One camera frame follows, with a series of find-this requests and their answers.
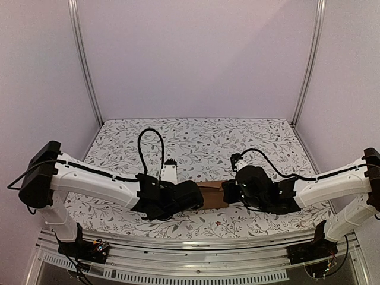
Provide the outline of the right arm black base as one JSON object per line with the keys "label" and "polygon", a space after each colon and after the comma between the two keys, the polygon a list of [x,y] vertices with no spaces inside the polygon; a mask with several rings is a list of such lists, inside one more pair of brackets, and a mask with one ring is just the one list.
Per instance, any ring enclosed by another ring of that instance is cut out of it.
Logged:
{"label": "right arm black base", "polygon": [[329,257],[338,253],[337,242],[328,241],[325,237],[324,227],[326,222],[326,220],[323,220],[317,225],[312,241],[290,245],[286,248],[287,258],[292,265]]}

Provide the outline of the brown cardboard box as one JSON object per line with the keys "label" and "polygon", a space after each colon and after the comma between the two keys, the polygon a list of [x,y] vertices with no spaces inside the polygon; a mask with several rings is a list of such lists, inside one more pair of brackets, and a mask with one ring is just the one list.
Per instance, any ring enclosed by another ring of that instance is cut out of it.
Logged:
{"label": "brown cardboard box", "polygon": [[202,210],[228,207],[228,203],[224,202],[223,182],[223,180],[197,182],[197,186],[204,199],[204,205],[201,207]]}

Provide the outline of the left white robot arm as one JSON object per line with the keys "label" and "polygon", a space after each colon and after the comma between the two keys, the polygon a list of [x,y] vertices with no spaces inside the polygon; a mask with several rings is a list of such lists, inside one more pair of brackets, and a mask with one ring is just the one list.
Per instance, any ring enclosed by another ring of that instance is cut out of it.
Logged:
{"label": "left white robot arm", "polygon": [[88,244],[79,238],[79,226],[67,212],[60,192],[109,201],[142,214],[144,220],[167,220],[204,205],[198,185],[191,180],[174,183],[175,173],[164,179],[145,173],[122,176],[79,161],[62,152],[60,142],[49,141],[7,188],[18,191],[20,201],[37,210],[58,239],[65,242],[66,249],[82,258],[88,253]]}

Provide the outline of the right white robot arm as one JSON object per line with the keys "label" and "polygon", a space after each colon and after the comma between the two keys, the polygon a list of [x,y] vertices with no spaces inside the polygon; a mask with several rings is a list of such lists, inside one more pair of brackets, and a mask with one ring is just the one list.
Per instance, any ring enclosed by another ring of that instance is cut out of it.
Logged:
{"label": "right white robot arm", "polygon": [[251,210],[285,215],[322,201],[356,196],[316,227],[314,240],[307,246],[307,254],[313,259],[322,257],[331,243],[379,214],[379,152],[374,148],[365,149],[363,157],[344,167],[311,177],[281,173],[277,182],[262,167],[247,164],[243,157],[243,153],[236,153],[230,158],[235,177],[222,183],[227,204],[241,202]]}

